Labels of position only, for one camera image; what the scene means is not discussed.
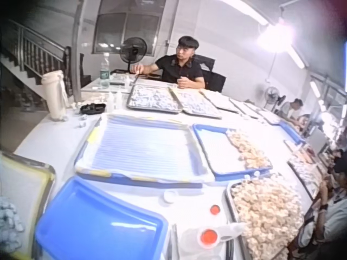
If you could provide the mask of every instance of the small bottle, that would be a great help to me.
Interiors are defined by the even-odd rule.
[[[124,80],[124,88],[127,90],[130,90],[130,78],[129,78],[129,74],[125,75],[125,80]]]
[[[114,110],[114,96],[111,91],[108,92],[106,110],[108,113],[112,113]]]
[[[122,93],[120,90],[118,90],[116,95],[115,95],[115,108],[116,109],[122,109],[122,105],[123,105]]]
[[[109,53],[104,53],[100,69],[100,88],[105,89],[110,86],[110,62],[108,61]]]

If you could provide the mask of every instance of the blue plastic tray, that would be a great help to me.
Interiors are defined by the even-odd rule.
[[[298,134],[298,132],[288,123],[281,121],[279,126],[293,139],[296,145],[306,143],[305,140]]]
[[[55,260],[158,260],[167,230],[159,214],[72,177],[49,204],[35,235]]]
[[[235,164],[240,163],[238,158],[233,158],[233,154],[235,156],[239,156],[239,153],[236,151],[236,148],[233,146],[233,144],[230,142],[229,138],[226,135],[227,131],[235,130],[208,125],[193,125],[193,130],[199,140],[200,145],[202,146],[207,162],[212,173],[215,176],[216,181],[242,179],[246,174],[252,177],[254,175],[254,172],[256,171],[259,171],[260,174],[265,174],[270,169],[272,169],[272,167],[267,167],[260,169],[235,170],[228,172],[221,172],[219,170],[216,170],[216,164],[212,163],[212,158],[215,157],[224,158],[224,160],[222,161],[227,163],[228,168],[233,168]],[[207,146],[207,141],[210,144],[213,142],[213,147],[210,145]],[[225,149],[226,151],[230,151],[230,153],[224,153],[223,149]]]
[[[193,138],[187,126],[176,122],[109,116],[91,167],[79,164],[87,146],[93,145],[88,139],[75,160],[75,169],[83,178],[109,183],[201,188],[208,172]]]

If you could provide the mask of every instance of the man's hand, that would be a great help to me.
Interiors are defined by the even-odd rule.
[[[326,182],[323,180],[319,187],[321,204],[324,205],[327,203],[328,190],[326,186]]]
[[[137,63],[135,66],[132,67],[131,72],[135,73],[136,75],[142,74],[144,72],[144,69],[145,67],[142,64]]]
[[[181,77],[177,80],[178,88],[191,88],[192,81],[187,77]]]

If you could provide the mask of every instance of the black shirt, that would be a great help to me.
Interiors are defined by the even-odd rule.
[[[178,64],[176,55],[164,56],[156,61],[159,69],[163,70],[162,80],[168,83],[177,83],[181,77],[187,77],[195,81],[202,77],[201,66],[194,60],[189,60],[183,67]]]

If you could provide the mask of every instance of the glue bottle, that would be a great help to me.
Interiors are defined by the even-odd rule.
[[[115,108],[121,109],[122,105],[123,105],[122,93],[120,90],[118,90],[116,95],[115,95]]]
[[[108,113],[112,113],[114,110],[114,96],[111,91],[108,92],[106,109]]]

